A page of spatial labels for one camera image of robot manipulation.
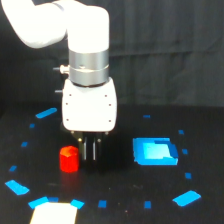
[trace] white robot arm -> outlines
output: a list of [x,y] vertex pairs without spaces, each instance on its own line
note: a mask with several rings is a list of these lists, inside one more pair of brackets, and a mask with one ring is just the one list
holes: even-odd
[[35,6],[31,0],[1,0],[24,44],[42,48],[68,37],[69,66],[62,99],[70,131],[108,132],[116,122],[117,99],[109,77],[109,15],[96,6],[61,0]]

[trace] black table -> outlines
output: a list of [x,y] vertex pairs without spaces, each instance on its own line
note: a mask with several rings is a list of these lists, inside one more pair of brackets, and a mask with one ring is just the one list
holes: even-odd
[[[35,114],[57,107],[43,119]],[[33,210],[28,202],[43,196],[85,202],[77,224],[224,223],[224,109],[119,105],[116,128],[103,148],[103,159],[82,164],[77,173],[59,169],[59,151],[77,146],[60,130],[59,104],[8,106],[0,119],[0,222],[26,224]],[[176,145],[177,166],[140,166],[133,158],[133,138],[168,137]],[[22,148],[22,142],[28,142]],[[182,149],[188,149],[188,156]],[[9,172],[12,165],[15,172]],[[192,174],[192,180],[185,173]],[[15,195],[5,182],[16,180],[30,192]],[[175,197],[194,190],[201,199],[179,207]],[[98,208],[106,200],[105,209]],[[151,201],[152,208],[144,209]]]

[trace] silver metal ring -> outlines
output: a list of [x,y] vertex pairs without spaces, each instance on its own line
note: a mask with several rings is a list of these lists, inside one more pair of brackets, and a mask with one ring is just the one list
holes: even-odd
[[101,70],[94,70],[92,72],[81,72],[69,67],[69,79],[77,85],[94,86],[108,82],[109,80],[109,66]]
[[69,50],[69,65],[74,69],[104,69],[109,65],[109,50],[98,53],[76,53]]

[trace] red cube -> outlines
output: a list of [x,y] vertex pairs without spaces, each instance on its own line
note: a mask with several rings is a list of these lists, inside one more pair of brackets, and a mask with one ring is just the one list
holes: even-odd
[[63,147],[60,151],[60,169],[72,173],[79,169],[79,150],[74,146]]

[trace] white square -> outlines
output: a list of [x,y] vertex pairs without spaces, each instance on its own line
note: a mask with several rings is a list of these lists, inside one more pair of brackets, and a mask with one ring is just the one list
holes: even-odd
[[69,203],[44,203],[38,205],[30,224],[74,224],[77,208]]

